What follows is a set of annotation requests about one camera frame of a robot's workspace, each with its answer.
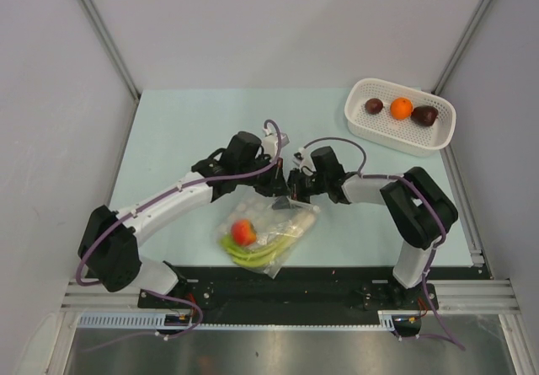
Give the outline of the red fake persimmon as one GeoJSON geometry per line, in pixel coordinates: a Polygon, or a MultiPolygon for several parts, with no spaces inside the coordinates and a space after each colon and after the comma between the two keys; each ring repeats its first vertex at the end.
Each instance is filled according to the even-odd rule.
{"type": "Polygon", "coordinates": [[[257,233],[248,219],[237,220],[231,226],[231,236],[234,243],[240,247],[247,247],[257,240],[257,233]]]}

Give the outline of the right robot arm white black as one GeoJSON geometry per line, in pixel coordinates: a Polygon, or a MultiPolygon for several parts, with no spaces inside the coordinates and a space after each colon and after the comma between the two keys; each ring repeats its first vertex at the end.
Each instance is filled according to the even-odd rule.
{"type": "Polygon", "coordinates": [[[436,250],[446,241],[458,211],[446,193],[421,167],[402,176],[346,172],[331,147],[294,154],[287,179],[289,195],[308,203],[326,195],[334,204],[373,204],[386,207],[403,244],[382,302],[409,308],[429,299],[426,279],[436,250]]]}

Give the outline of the fake green onion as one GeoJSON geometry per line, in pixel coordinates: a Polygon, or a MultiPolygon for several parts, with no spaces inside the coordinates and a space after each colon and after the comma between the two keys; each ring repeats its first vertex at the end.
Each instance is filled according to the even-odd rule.
{"type": "Polygon", "coordinates": [[[317,213],[295,210],[288,215],[278,214],[277,220],[269,217],[236,219],[219,238],[219,244],[235,265],[252,271],[279,270],[291,249],[317,221],[317,213]],[[231,236],[231,226],[240,219],[248,219],[257,233],[255,243],[240,247],[231,236]]]}

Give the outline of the dark purple fake fruit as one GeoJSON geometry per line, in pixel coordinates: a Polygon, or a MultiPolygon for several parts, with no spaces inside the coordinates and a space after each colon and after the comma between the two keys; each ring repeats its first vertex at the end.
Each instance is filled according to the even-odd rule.
{"type": "Polygon", "coordinates": [[[414,108],[410,119],[419,126],[433,126],[437,120],[439,111],[431,105],[421,105],[414,108]]]}
{"type": "Polygon", "coordinates": [[[378,98],[371,98],[365,102],[365,109],[369,115],[377,115],[384,108],[383,102],[378,98]]]}

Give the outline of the clear zip top bag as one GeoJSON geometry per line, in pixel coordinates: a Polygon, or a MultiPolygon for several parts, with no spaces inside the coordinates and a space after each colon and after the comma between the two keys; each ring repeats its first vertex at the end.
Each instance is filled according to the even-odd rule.
{"type": "Polygon", "coordinates": [[[217,243],[234,265],[274,279],[320,211],[288,196],[264,197],[249,190],[216,227],[217,243]]]}

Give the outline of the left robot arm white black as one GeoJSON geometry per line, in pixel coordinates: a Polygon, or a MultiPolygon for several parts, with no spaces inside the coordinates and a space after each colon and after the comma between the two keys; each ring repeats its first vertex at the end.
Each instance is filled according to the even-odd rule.
{"type": "Polygon", "coordinates": [[[285,133],[270,129],[262,138],[240,131],[226,147],[195,163],[166,190],[119,210],[107,206],[94,209],[77,251],[81,260],[77,284],[102,285],[108,292],[138,287],[156,293],[170,308],[179,306],[186,297],[180,274],[166,261],[142,257],[139,248],[179,217],[217,201],[240,185],[262,196],[286,195],[280,153],[288,142],[285,133]]]}

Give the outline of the orange fake tangerine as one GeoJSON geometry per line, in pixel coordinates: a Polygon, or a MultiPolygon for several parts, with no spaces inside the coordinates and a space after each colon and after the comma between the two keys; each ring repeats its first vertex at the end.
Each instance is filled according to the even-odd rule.
{"type": "Polygon", "coordinates": [[[414,110],[414,105],[411,100],[399,97],[393,100],[390,105],[390,114],[393,119],[403,121],[408,119],[414,110]]]}

